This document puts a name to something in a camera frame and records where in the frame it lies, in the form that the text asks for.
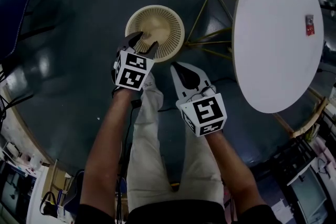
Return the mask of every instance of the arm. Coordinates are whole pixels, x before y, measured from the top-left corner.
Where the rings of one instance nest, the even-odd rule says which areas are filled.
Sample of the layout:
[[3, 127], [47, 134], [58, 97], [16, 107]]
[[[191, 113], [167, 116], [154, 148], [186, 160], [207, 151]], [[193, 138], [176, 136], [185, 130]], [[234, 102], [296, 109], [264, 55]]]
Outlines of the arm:
[[222, 131], [206, 136], [216, 158], [222, 178], [228, 187], [239, 214], [256, 205], [264, 205], [250, 169], [239, 158]]
[[122, 89], [115, 93], [85, 166], [80, 203], [112, 217], [123, 126], [132, 92]]

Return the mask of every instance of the black shirt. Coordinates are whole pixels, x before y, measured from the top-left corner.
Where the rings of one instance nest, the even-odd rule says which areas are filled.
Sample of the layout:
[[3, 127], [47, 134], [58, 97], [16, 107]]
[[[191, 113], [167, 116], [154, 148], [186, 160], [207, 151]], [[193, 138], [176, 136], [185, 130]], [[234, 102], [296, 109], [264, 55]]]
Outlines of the black shirt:
[[[202, 200], [165, 201], [135, 208], [127, 224], [134, 223], [223, 223], [226, 224], [224, 209], [216, 202]], [[114, 223], [114, 219], [97, 208], [80, 205], [76, 224]], [[281, 224], [267, 205], [248, 209], [238, 216], [238, 223]]]

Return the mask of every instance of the chair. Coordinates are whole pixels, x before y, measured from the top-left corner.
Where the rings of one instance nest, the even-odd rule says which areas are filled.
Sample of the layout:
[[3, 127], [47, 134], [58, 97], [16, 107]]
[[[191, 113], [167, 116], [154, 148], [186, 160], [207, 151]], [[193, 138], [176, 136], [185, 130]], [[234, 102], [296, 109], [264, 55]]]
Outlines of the chair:
[[[0, 71], [0, 82], [5, 80], [5, 77], [12, 70], [6, 70], [4, 59], [8, 58], [15, 51], [18, 41], [55, 28], [55, 25], [50, 25], [21, 34], [20, 31], [23, 19], [26, 15], [31, 14], [26, 12], [28, 3], [29, 0], [0, 0], [0, 63], [3, 64], [3, 70]], [[11, 100], [11, 102], [7, 102], [2, 96], [0, 97], [1, 127], [3, 120], [6, 118], [6, 109], [33, 97], [33, 95], [29, 95], [22, 99], [15, 98]]]

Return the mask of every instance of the khaki pants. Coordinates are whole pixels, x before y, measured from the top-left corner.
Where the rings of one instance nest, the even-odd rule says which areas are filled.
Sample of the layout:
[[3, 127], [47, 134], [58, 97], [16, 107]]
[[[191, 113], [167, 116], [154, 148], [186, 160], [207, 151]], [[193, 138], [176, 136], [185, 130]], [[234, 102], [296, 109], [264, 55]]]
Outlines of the khaki pants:
[[141, 99], [127, 175], [129, 212], [156, 202], [183, 199], [214, 201], [223, 206], [224, 188], [214, 155], [205, 137], [196, 137], [187, 126], [181, 184], [172, 192], [158, 140], [157, 111], [163, 94], [154, 88], [144, 91]]

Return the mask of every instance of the desk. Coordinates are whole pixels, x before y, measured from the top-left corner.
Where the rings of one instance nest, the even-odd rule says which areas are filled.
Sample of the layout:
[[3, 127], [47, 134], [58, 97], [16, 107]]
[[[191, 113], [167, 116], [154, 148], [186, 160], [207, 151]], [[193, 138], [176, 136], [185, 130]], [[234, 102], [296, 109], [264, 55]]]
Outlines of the desk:
[[[315, 34], [306, 35], [306, 15]], [[256, 110], [276, 113], [307, 90], [320, 62], [323, 20], [318, 0], [237, 0], [233, 21], [237, 81]]]

